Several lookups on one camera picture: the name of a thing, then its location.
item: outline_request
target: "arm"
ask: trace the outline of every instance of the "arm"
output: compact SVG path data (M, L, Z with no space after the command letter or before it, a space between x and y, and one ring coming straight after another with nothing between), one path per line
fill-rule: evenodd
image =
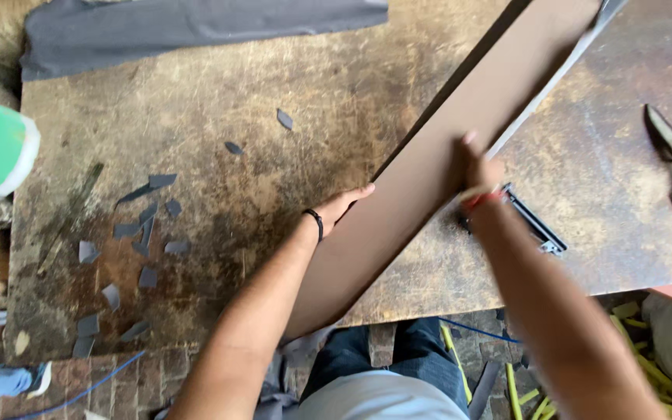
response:
M343 192L314 210L323 236L350 203L375 185ZM229 302L170 411L171 420L252 418L261 384L282 338L305 270L318 243L318 225L303 215L271 259Z
M498 185L499 162L462 147L470 159L469 187ZM635 358L597 302L541 253L528 226L499 199L473 208L471 229L489 259L499 293L526 346L572 418L665 420Z

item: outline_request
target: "white shirt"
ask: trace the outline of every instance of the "white shirt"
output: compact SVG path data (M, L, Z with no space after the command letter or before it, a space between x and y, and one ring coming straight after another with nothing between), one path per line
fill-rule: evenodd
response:
M458 405L430 383L391 371L340 377L299 406L300 420L468 420Z

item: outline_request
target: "hand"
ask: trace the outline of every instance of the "hand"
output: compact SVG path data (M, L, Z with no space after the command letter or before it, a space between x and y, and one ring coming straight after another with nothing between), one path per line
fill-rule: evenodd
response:
M487 159L483 146L473 141L475 138L476 132L469 131L459 145L468 162L466 188L488 187L492 190L504 180L505 166L495 158Z
M342 191L328 198L321 205L313 208L320 216L323 223L323 238L328 236L333 230L336 222L347 212L349 205L359 199L363 199L375 191L375 184L369 183L364 187L354 188L349 191Z

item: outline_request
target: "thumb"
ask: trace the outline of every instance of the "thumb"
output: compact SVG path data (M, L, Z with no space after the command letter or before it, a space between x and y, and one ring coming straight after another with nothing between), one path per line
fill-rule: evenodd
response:
M343 193L343 198L349 200L349 202L351 203L352 201L357 201L369 196L374 191L375 191L375 184L370 182L364 187L354 188L353 190L349 190Z

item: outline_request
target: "dark jeans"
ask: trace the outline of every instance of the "dark jeans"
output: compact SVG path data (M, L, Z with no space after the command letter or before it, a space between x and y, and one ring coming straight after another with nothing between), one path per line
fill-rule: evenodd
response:
M374 369L369 362L368 326L337 329L316 356L300 401L338 377ZM393 365L387 369L434 385L468 415L461 371L453 355L445 350L437 318L398 322Z

